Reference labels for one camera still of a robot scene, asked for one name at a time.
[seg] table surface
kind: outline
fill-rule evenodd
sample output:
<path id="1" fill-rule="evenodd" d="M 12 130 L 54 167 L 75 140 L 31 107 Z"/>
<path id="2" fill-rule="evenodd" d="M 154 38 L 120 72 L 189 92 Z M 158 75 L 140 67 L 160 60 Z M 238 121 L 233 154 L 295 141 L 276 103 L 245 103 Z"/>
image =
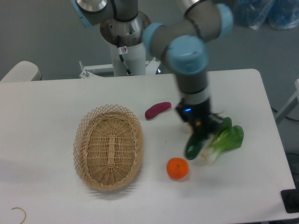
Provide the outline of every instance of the table surface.
<path id="1" fill-rule="evenodd" d="M 294 183 L 260 74 L 209 72 L 214 112 L 244 130 L 242 147 L 211 166 L 189 161 L 181 182 L 166 173 L 183 157 L 190 133 L 174 107 L 174 76 L 112 77 L 0 84 L 0 217 L 3 223 L 233 224 L 296 218 L 280 191 Z M 147 121 L 153 104 L 173 108 Z M 138 176 L 124 189 L 98 192 L 77 176 L 73 143 L 92 109 L 119 104 L 142 125 L 144 155 Z"/>

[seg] wicker basket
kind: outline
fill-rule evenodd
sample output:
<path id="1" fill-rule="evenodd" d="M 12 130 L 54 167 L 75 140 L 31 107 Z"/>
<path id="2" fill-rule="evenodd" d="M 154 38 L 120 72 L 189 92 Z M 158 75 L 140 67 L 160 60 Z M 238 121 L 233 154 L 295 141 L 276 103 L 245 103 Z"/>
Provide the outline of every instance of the wicker basket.
<path id="1" fill-rule="evenodd" d="M 90 187 L 118 189 L 137 174 L 143 137 L 137 117 L 127 108 L 106 105 L 88 113 L 74 144 L 75 169 Z"/>

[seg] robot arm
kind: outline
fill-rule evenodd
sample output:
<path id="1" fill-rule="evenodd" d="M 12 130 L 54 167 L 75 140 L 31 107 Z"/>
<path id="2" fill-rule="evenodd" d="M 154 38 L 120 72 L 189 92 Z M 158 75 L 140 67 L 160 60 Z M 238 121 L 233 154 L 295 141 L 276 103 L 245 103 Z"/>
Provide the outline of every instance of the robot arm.
<path id="1" fill-rule="evenodd" d="M 215 132 L 220 120 L 210 109 L 205 42 L 228 33 L 233 16 L 227 6 L 214 5 L 210 0 L 177 1 L 184 19 L 171 26 L 149 25 L 147 16 L 138 12 L 137 0 L 72 0 L 72 3 L 85 26 L 101 23 L 103 37 L 118 49 L 143 41 L 147 51 L 176 76 L 182 96 L 176 109 L 182 120 L 194 129 L 203 127 L 208 135 Z M 121 53 L 119 56 L 129 74 Z"/>
<path id="2" fill-rule="evenodd" d="M 182 100 L 176 107 L 184 122 L 216 131 L 219 119 L 210 110 L 205 42 L 226 34 L 233 26 L 230 9 L 210 1 L 181 0 L 184 19 L 172 26 L 149 25 L 143 34 L 146 49 L 176 76 Z"/>

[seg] black cable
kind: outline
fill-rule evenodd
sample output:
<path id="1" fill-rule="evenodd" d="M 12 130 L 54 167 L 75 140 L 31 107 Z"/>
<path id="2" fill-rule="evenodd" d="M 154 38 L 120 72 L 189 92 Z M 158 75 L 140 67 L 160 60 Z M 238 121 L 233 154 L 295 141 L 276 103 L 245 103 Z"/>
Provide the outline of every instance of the black cable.
<path id="1" fill-rule="evenodd" d="M 272 109 L 275 113 L 277 113 L 277 110 L 275 110 L 273 107 L 271 107 L 271 109 Z M 294 119 L 294 118 L 290 118 L 290 117 L 285 117 L 285 119 L 287 119 L 287 120 L 291 120 L 291 121 L 299 122 L 299 120 Z"/>
<path id="2" fill-rule="evenodd" d="M 120 46 L 120 41 L 121 41 L 121 37 L 120 37 L 120 36 L 116 36 L 116 43 L 117 43 L 117 46 L 116 46 L 116 47 L 117 47 L 117 48 L 120 48 L 120 47 L 121 47 L 121 46 Z M 126 63 L 125 60 L 123 59 L 122 54 L 120 54 L 119 57 L 120 57 L 121 62 L 124 64 L 124 66 L 125 66 L 125 68 L 126 68 L 126 71 L 127 71 L 128 76 L 132 76 L 133 73 L 132 73 L 132 72 L 130 71 L 130 69 L 128 68 L 127 63 Z"/>

